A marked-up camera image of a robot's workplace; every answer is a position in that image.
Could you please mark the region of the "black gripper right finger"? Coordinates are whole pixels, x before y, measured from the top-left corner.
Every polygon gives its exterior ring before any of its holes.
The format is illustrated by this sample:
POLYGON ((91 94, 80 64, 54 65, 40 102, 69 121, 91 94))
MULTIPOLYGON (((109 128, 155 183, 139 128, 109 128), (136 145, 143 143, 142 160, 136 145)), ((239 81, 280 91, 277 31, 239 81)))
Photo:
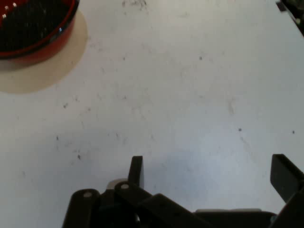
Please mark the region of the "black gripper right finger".
POLYGON ((304 226, 304 173, 285 155, 274 154, 270 182, 285 206, 271 223, 272 228, 302 228, 304 226))

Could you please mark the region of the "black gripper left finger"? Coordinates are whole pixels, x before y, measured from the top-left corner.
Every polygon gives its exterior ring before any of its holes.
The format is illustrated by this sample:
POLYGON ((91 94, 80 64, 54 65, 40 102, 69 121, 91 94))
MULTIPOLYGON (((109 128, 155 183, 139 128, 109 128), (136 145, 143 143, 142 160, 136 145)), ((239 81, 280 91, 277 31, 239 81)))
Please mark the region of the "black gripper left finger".
POLYGON ((65 228, 207 228, 200 219, 162 194, 143 189, 143 157, 131 160, 128 178, 104 193, 76 191, 64 218, 65 228))

